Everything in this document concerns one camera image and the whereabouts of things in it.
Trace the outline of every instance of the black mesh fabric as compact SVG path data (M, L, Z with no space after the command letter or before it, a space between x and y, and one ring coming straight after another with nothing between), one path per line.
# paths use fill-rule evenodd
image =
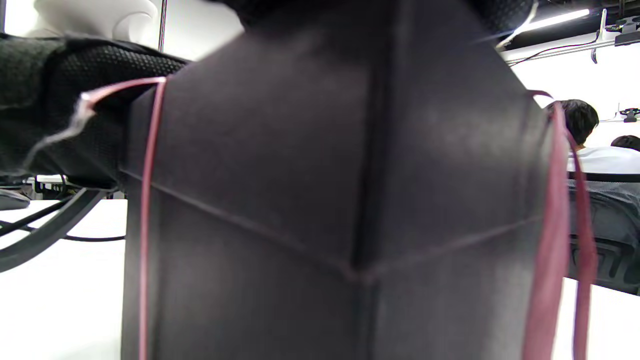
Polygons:
M3 35L0 63L0 174L7 174L18 170L37 141L68 126L81 92L169 75L186 61L123 42ZM42 151L27 174L66 174L87 185L117 183L127 107L146 89L126 90L100 103L80 136Z

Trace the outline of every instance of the white shirt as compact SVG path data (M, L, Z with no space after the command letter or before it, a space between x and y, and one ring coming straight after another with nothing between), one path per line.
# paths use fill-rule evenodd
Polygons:
M583 172L597 174L640 174L640 151L624 147L586 147L578 150ZM567 171L574 171L573 154L569 153Z

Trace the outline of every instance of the black strap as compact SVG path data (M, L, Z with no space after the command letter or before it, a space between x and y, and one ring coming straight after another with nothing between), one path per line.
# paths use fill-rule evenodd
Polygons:
M100 190L82 189L50 221L21 241L0 249L0 272L22 265L64 237L106 196Z
M585 172L587 181L600 181L601 183L640 183L640 174L597 174ZM575 180L575 172L568 173L569 179Z

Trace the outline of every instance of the chair backrest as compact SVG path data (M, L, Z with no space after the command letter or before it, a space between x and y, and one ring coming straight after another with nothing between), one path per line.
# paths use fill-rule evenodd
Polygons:
M593 236L598 251L596 284L640 295L640 174L586 174ZM569 173L570 202L574 173ZM577 225L571 207L569 277L577 275Z

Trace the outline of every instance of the person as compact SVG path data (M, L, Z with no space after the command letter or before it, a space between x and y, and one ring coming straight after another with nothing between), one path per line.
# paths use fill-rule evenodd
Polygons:
M634 135L623 135L613 140L611 146L640 151L640 138Z
M560 101L564 109L566 128L577 144L577 155L583 172L599 174L640 174L640 152L623 147L586 147L584 144L600 119L588 103L577 100ZM569 154L567 171L574 171L573 154Z

